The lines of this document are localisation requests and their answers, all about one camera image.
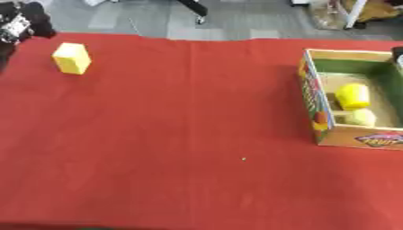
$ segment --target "floor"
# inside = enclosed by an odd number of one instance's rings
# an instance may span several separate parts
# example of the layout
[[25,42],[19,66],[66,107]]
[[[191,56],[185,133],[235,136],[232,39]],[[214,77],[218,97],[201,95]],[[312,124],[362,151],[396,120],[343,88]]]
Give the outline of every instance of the floor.
[[287,0],[201,0],[210,10],[203,25],[196,25],[194,14],[173,0],[121,0],[96,7],[83,0],[40,1],[60,31],[130,33],[172,40],[403,40],[403,22],[372,22],[365,30],[317,30],[307,8],[290,7]]

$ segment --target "yellow sponge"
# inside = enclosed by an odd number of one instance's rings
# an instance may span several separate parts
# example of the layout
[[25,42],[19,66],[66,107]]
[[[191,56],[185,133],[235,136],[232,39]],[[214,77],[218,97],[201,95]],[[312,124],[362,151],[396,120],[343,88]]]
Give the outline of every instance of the yellow sponge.
[[343,110],[352,111],[370,105],[370,91],[365,84],[346,84],[336,92]]
[[91,64],[83,44],[63,43],[52,56],[60,71],[66,74],[82,75]]

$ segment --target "red fabric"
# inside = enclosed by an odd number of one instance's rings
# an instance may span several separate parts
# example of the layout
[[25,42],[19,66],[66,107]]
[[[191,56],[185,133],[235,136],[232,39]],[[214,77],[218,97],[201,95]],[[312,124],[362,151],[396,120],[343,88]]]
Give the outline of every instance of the red fabric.
[[[63,41],[87,46],[85,75],[53,64]],[[401,229],[403,153],[315,146],[296,77],[305,48],[397,45],[28,41],[0,76],[0,222]]]

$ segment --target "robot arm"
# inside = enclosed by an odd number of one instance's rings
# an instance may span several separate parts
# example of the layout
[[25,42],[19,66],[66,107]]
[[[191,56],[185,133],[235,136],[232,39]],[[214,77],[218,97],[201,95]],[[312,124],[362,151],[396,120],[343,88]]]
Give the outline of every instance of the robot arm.
[[0,3],[0,71],[7,65],[15,47],[32,36],[56,35],[49,16],[39,3]]

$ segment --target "open box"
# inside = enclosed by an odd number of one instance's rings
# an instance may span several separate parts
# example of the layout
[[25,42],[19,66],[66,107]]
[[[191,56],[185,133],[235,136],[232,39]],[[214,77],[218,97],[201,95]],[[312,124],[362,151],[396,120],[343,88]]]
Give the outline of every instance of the open box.
[[[299,76],[320,146],[403,150],[403,75],[391,52],[307,49]],[[335,91],[350,83],[369,87],[375,127],[345,124]]]

